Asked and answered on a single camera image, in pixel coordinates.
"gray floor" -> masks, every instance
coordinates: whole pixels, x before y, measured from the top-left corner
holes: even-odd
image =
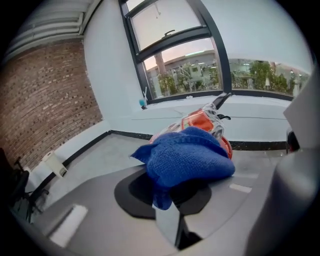
[[[111,134],[95,144],[68,167],[64,178],[52,181],[43,205],[45,210],[83,182],[105,174],[142,164],[129,157],[147,140]],[[284,150],[274,151],[233,151],[232,160],[236,167],[234,176],[239,179],[251,177],[255,180],[257,171],[274,167],[284,155]]]

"window frame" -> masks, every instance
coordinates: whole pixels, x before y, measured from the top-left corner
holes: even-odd
[[[123,25],[128,39],[141,91],[144,92],[147,87],[146,97],[148,105],[165,101],[181,100],[185,99],[186,96],[217,96],[223,92],[232,93],[233,95],[239,96],[268,97],[286,101],[292,101],[294,99],[293,96],[279,92],[232,88],[231,70],[225,44],[213,17],[211,16],[211,14],[209,13],[209,11],[207,10],[207,8],[201,0],[186,0],[196,17],[198,18],[201,26],[188,28],[174,34],[167,35],[166,37],[163,37],[162,39],[154,42],[148,47],[139,50],[131,18],[139,12],[141,12],[143,9],[156,3],[157,1],[161,0],[144,0],[136,7],[134,7],[131,11],[129,11],[126,5],[127,0],[119,0]],[[188,92],[184,94],[152,99],[144,61],[154,56],[155,54],[169,49],[171,47],[204,38],[211,38],[218,67],[218,79],[222,89]]]

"glass pane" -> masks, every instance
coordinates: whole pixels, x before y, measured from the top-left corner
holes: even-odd
[[[210,38],[186,42],[144,61],[153,99],[199,91],[221,90]]]
[[[263,90],[296,97],[309,75],[287,65],[251,59],[229,59],[233,89]]]
[[[131,21],[139,50],[162,39],[171,30],[175,31],[170,35],[201,25],[186,0],[159,0]]]
[[[140,3],[142,3],[144,0],[128,0],[126,2],[126,5],[128,6],[128,10],[129,12],[135,8],[137,5],[139,5]]]

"brick wall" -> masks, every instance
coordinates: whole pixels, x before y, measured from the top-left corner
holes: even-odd
[[[102,119],[79,39],[30,49],[0,72],[0,147],[34,168],[49,151]]]

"blue towel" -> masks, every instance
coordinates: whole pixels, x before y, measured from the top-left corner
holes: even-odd
[[[148,176],[164,191],[191,179],[223,179],[235,172],[217,139],[194,126],[160,135],[131,156],[146,164]]]

